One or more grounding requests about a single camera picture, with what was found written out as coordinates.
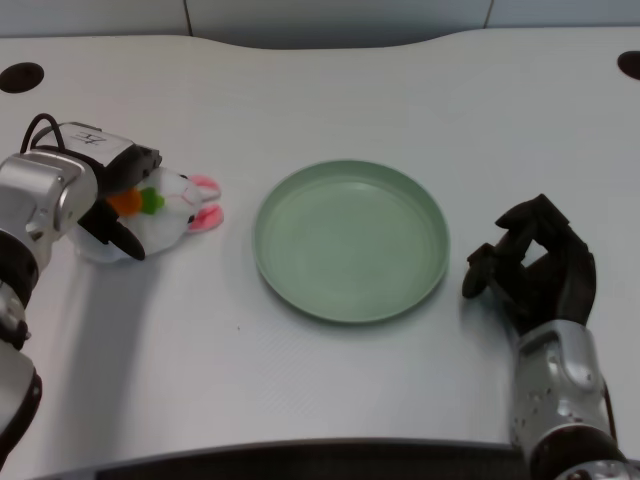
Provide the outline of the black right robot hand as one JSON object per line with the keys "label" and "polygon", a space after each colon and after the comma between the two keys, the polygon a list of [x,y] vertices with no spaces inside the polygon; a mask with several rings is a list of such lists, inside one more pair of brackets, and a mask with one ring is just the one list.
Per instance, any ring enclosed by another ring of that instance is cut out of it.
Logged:
{"label": "black right robot hand", "polygon": [[540,194],[496,225],[505,234],[467,258],[462,296],[489,289],[520,336],[554,320],[586,325],[597,288],[595,260],[564,214]]}

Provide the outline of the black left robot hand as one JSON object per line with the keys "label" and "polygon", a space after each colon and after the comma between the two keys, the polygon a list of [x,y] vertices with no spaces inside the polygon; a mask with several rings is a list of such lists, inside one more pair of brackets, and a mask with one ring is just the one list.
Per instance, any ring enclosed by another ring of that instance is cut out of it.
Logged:
{"label": "black left robot hand", "polygon": [[64,153],[90,166],[97,180],[96,201],[80,218],[80,227],[101,244],[143,260],[144,247],[121,220],[142,211],[138,185],[160,166],[160,153],[77,122],[63,123],[59,129]]}

